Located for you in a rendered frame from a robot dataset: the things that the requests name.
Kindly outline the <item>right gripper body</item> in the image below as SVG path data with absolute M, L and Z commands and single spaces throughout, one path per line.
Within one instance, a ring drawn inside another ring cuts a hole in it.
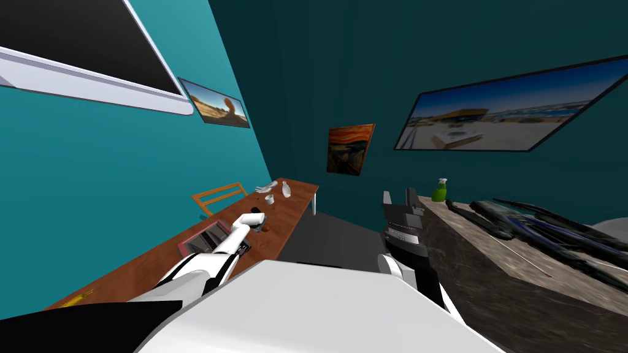
M 395 229 L 415 229 L 423 228 L 423 204 L 413 202 L 410 205 L 396 205 L 382 203 L 387 226 Z

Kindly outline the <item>brown wooden table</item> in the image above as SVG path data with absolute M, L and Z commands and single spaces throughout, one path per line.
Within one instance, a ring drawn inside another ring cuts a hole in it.
M 52 304 L 51 308 L 58 308 L 83 294 L 87 294 L 87 297 L 81 303 L 89 304 L 124 302 L 146 293 L 181 260 L 178 252 L 179 243 L 205 230 L 218 220 L 232 224 L 240 214 L 250 211 L 253 207 L 266 213 L 269 230 L 259 233 L 250 232 L 246 236 L 251 249 L 239 259 L 231 276 L 237 276 L 262 260 L 277 259 L 318 190 L 318 186 L 314 184 L 286 180 L 291 188 L 291 197 L 285 198 L 281 191 L 284 178 L 279 178 L 277 181 L 279 184 L 272 190 L 273 204 L 266 204 L 264 195 L 252 193 Z

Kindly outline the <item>wooden chair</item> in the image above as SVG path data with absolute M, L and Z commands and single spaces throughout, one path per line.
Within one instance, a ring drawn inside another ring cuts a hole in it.
M 244 197 L 249 195 L 242 184 L 239 182 L 220 186 L 205 192 L 191 195 L 191 199 L 199 206 L 205 216 L 212 216 L 210 206 L 214 203 L 224 201 L 236 195 L 242 194 Z

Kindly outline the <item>orange scream painting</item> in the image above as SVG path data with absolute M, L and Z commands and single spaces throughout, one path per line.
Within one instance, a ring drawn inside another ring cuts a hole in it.
M 326 171 L 360 176 L 374 129 L 375 124 L 330 128 Z

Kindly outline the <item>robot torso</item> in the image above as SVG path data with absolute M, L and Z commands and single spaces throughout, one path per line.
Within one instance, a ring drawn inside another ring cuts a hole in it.
M 264 260 L 134 353 L 505 353 L 390 274 Z

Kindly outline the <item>wide black framed landscape picture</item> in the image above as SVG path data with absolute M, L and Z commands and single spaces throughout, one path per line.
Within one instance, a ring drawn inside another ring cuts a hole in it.
M 530 152 L 628 80 L 628 55 L 420 93 L 397 151 Z

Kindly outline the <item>desert rock picture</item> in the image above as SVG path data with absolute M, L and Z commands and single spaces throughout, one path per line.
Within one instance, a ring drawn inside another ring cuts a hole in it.
M 204 123 L 251 128 L 239 99 L 180 77 L 178 79 Z

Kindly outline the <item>yellow flat object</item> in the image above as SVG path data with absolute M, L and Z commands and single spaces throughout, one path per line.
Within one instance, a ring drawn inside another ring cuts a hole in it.
M 76 297 L 70 299 L 68 302 L 66 302 L 63 305 L 61 305 L 60 308 L 75 306 L 78 303 L 80 303 L 81 301 L 83 301 L 84 299 L 86 299 L 91 294 L 93 294 L 93 290 L 89 290 L 88 292 L 85 292 L 83 294 L 79 294 Z

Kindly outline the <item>white framed dark window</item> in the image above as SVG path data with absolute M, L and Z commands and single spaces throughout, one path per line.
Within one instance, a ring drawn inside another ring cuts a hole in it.
M 194 112 L 129 0 L 0 0 L 0 86 Z

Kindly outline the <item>black long folded frame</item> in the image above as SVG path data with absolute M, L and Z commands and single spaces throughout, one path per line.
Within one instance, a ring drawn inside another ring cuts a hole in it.
M 447 208 L 504 241 L 519 239 L 559 262 L 628 295 L 628 283 L 577 256 L 583 252 L 628 271 L 628 242 L 544 208 L 495 198 L 477 201 L 470 210 L 445 202 Z

